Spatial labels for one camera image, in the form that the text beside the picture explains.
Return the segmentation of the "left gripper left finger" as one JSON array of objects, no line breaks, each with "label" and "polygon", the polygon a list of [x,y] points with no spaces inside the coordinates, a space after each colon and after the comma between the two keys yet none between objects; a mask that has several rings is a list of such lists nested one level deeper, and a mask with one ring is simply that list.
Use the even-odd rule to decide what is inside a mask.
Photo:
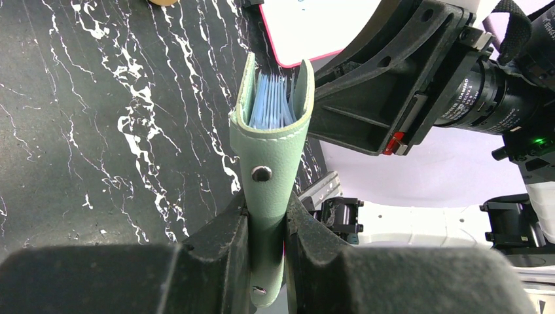
[{"label": "left gripper left finger", "polygon": [[248,313],[243,194],[180,244],[23,249],[1,264],[2,313]]}]

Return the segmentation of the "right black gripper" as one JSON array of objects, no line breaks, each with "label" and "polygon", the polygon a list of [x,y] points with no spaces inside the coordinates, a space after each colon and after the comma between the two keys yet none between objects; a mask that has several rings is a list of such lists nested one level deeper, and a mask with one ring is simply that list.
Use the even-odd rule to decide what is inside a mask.
[{"label": "right black gripper", "polygon": [[492,35],[441,1],[382,1],[315,73],[309,136],[377,156],[408,154],[448,108]]}]

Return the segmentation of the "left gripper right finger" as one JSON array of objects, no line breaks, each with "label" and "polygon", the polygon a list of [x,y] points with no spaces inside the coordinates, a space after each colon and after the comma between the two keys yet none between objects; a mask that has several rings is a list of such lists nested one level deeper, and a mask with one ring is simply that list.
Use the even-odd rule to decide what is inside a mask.
[{"label": "left gripper right finger", "polygon": [[500,253],[476,247],[350,245],[296,195],[285,218],[290,313],[523,313],[525,292]]}]

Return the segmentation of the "mint green card holder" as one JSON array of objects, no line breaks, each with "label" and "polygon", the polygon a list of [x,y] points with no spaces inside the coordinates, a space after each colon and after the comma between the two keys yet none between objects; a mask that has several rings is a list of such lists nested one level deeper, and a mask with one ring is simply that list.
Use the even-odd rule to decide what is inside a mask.
[{"label": "mint green card holder", "polygon": [[285,215],[314,108],[314,71],[302,61],[297,78],[256,70],[247,55],[236,106],[230,113],[230,145],[240,158],[249,213],[251,301],[274,303],[284,272]]}]

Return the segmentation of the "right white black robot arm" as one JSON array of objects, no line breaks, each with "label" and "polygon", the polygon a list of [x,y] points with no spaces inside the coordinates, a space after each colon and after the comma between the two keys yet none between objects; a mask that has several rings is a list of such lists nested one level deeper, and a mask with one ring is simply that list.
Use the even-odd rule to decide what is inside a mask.
[{"label": "right white black robot arm", "polygon": [[531,222],[493,223],[509,254],[554,244],[554,4],[509,15],[494,39],[474,28],[469,1],[382,1],[315,72],[309,134],[338,145],[350,190],[378,203],[467,205],[491,192]]}]

